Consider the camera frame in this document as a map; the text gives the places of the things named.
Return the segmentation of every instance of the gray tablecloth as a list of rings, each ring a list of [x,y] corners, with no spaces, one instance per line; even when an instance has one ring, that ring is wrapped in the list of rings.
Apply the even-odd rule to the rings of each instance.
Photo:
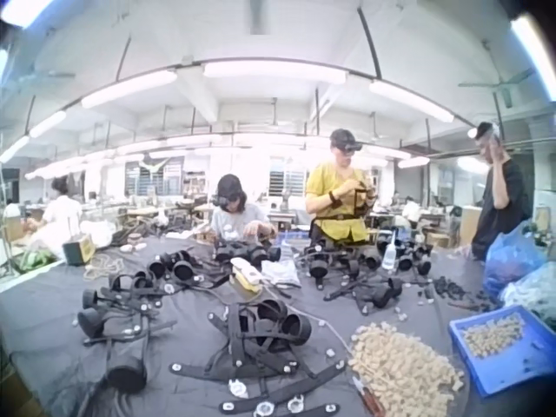
[[[191,242],[171,239],[148,239],[147,242],[148,246],[137,254],[109,253],[122,256],[127,270],[136,272],[161,252],[173,252],[191,246]],[[192,253],[206,255],[207,250],[196,246]],[[481,273],[478,263],[437,254],[431,275],[446,275],[460,281],[466,289],[478,289]],[[106,285],[106,280],[84,281],[83,268],[58,266],[0,294],[0,329],[4,347],[29,389],[52,417],[76,415],[85,394],[103,376],[106,346],[97,344],[84,347],[83,332],[72,325],[80,310],[83,289],[100,288],[103,285]],[[328,288],[337,288],[337,283],[331,282]],[[398,323],[398,329],[420,336],[439,353],[449,356],[457,367],[463,367],[459,356],[453,351],[447,324],[454,318],[470,313],[449,307],[438,297],[433,305],[419,306],[417,291],[417,288],[404,289],[398,306],[407,313],[408,320]],[[229,302],[241,301],[229,284],[219,288],[218,292]],[[309,279],[304,281],[302,291],[295,290],[292,295],[294,299],[288,302],[328,320],[345,340],[362,324],[371,321],[397,322],[391,308],[362,317],[353,300],[340,298],[324,302],[323,293],[317,291]],[[168,366],[174,361],[200,366],[207,363],[225,341],[222,334],[208,323],[207,314],[221,314],[223,310],[224,306],[215,297],[205,293],[187,291],[165,297],[161,317],[164,320],[176,319],[178,324],[172,330],[163,331],[151,339],[146,359],[149,374],[147,387],[136,395],[104,390],[91,404],[88,415],[219,416],[218,405],[231,399],[227,386],[175,376],[168,371]],[[122,323],[114,323],[113,326],[122,326]],[[115,349],[117,352],[139,355],[141,345],[142,341],[117,344]],[[329,348],[338,354],[336,359],[345,358],[345,350],[332,333],[313,323],[311,339],[300,350],[314,371],[320,371],[332,363],[333,360],[325,355]],[[349,373],[345,373],[315,390],[307,396],[306,407],[334,402],[341,406],[340,416],[366,415],[353,386],[348,383],[349,379]],[[285,379],[270,381],[269,388],[272,390],[277,384],[289,382]],[[458,395],[451,415],[530,415],[532,405],[546,390],[544,381],[535,381],[488,400],[480,400],[467,379],[466,388]],[[248,384],[248,391],[251,396],[258,395],[256,381]],[[286,411],[281,407],[277,414],[284,415]]]

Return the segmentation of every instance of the yellow shirt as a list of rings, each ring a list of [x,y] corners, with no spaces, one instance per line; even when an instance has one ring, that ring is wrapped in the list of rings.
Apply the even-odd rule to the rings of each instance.
[[[354,169],[350,176],[357,181],[361,181],[368,186],[368,179],[360,169]],[[328,192],[340,187],[347,178],[342,178],[333,163],[323,163],[311,172],[307,179],[305,192],[314,195],[326,195]],[[363,205],[365,199],[359,194],[357,206]],[[354,213],[355,193],[345,195],[340,200],[342,205],[339,208],[325,208],[316,214],[317,217],[331,215],[352,215]],[[316,220],[314,222],[322,231],[336,241],[347,239],[351,232],[354,242],[365,241],[368,238],[367,228],[363,219],[351,220]]]

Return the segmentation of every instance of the black shirt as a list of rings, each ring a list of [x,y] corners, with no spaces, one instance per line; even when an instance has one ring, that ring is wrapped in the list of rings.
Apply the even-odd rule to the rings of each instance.
[[[523,184],[523,175],[518,164],[510,159],[504,162],[502,171],[510,202],[502,210],[494,207],[493,169],[491,168],[486,177],[483,209],[480,212],[477,232],[471,243],[473,255],[481,260],[487,257],[488,248],[493,244],[499,233],[507,234],[525,219],[531,217],[527,194]]]

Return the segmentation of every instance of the gray shirt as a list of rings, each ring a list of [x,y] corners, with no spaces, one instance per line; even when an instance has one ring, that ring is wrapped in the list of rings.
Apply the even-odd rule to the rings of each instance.
[[[243,229],[253,220],[268,223],[268,217],[259,206],[246,202],[242,213],[228,213],[220,207],[215,208],[210,227],[218,237],[226,241],[237,241],[244,239]]]

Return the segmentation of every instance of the blue plastic bag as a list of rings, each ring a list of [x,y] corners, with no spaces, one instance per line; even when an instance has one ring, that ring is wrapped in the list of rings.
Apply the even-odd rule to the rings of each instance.
[[[483,287],[497,299],[510,282],[516,282],[546,263],[546,256],[534,239],[523,235],[529,221],[522,222],[507,235],[500,233],[486,253]]]

